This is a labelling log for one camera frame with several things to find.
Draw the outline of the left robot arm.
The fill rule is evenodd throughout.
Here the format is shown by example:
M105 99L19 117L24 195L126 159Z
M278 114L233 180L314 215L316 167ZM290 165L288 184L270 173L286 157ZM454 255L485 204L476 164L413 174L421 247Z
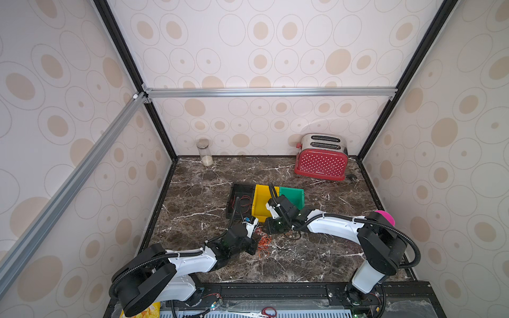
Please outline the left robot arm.
M153 244L113 275L109 296L120 303L127 317L156 302L196 303L204 292L196 274L219 270L241 253L256 254L260 240L257 226L256 218L234 224L194 250L166 250L160 243Z

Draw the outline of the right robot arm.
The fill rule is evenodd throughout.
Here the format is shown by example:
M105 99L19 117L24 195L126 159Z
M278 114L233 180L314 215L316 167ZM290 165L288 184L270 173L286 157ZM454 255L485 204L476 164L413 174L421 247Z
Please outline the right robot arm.
M422 258L417 244L394 227L392 216L385 211L354 217L310 206L298 209L284 195L271 198L266 208L271 216L265 221L265 232L270 235L289 231L332 235L363 249L365 260L345 288L352 303L359 302L399 269L417 266Z

